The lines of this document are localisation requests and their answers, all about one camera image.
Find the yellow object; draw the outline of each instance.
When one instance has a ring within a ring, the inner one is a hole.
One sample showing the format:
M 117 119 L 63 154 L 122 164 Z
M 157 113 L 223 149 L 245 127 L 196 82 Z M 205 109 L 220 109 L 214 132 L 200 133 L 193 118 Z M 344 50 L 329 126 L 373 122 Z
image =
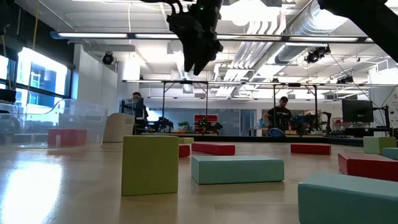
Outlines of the yellow object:
M 177 192 L 178 150 L 175 136 L 125 136 L 122 196 Z
M 193 143 L 193 138 L 179 138 L 180 144 L 191 144 Z

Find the table surface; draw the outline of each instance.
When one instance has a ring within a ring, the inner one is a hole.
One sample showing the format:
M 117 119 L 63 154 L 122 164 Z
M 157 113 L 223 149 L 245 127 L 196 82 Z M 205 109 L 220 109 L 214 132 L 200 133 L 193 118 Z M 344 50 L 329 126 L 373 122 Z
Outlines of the table surface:
M 291 155 L 289 144 L 234 145 L 237 155 L 283 159 L 285 180 L 198 185 L 186 157 L 179 160 L 177 194 L 121 197 L 121 143 L 57 150 L 2 148 L 0 223 L 299 224 L 298 183 L 320 170 L 338 173 L 339 152 L 363 151 L 332 146 L 332 156 Z

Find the foam block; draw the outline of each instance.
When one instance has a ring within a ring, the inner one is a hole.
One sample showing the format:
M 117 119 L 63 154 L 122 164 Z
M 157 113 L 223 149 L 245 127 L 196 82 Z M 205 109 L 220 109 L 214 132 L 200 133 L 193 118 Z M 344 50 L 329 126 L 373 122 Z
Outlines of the foam block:
M 193 156 L 191 175 L 198 184 L 276 182 L 284 162 L 267 156 Z
M 179 157 L 187 157 L 191 154 L 191 149 L 188 145 L 180 146 Z
M 57 138 L 60 147 L 85 146 L 87 142 L 87 130 L 83 129 L 49 129 L 47 144 L 50 147 L 57 146 Z
M 398 148 L 396 147 L 387 147 L 383 149 L 383 156 L 398 160 Z
M 324 144 L 291 144 L 291 153 L 330 155 L 331 146 Z
M 381 155 L 385 147 L 397 147 L 397 139 L 395 137 L 363 137 L 365 153 Z
M 398 161 L 380 155 L 341 153 L 338 165 L 344 174 L 398 181 Z
M 320 173 L 298 185 L 301 224 L 395 224 L 397 208 L 397 182 Z
M 235 146 L 193 143 L 192 151 L 205 152 L 219 156 L 233 156 L 235 155 Z
M 193 143 L 193 138 L 179 138 L 180 144 L 191 144 Z
M 178 137 L 125 136 L 122 195 L 175 193 L 178 190 Z

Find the security camera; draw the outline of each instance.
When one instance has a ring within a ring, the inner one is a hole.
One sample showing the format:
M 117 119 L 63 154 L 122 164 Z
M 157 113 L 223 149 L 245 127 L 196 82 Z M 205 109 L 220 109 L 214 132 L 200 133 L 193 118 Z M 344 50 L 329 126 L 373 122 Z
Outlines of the security camera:
M 112 65 L 114 63 L 114 57 L 112 52 L 105 52 L 105 56 L 102 58 L 102 62 L 105 65 Z

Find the green foam block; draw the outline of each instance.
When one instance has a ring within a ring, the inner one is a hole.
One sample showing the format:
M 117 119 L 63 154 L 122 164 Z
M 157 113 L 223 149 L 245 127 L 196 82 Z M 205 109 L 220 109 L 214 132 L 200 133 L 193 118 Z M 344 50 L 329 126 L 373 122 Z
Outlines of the green foam block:
M 301 224 L 396 224 L 398 183 L 313 174 L 298 185 Z
M 363 149 L 367 154 L 382 154 L 385 147 L 397 147 L 395 137 L 363 137 Z
M 125 136 L 122 195 L 175 193 L 178 190 L 178 137 Z
M 179 138 L 180 144 L 191 144 L 193 143 L 193 138 Z
M 267 156 L 193 156 L 191 175 L 198 184 L 283 181 L 284 161 Z
M 383 149 L 383 156 L 398 160 L 398 148 L 396 147 L 387 147 Z

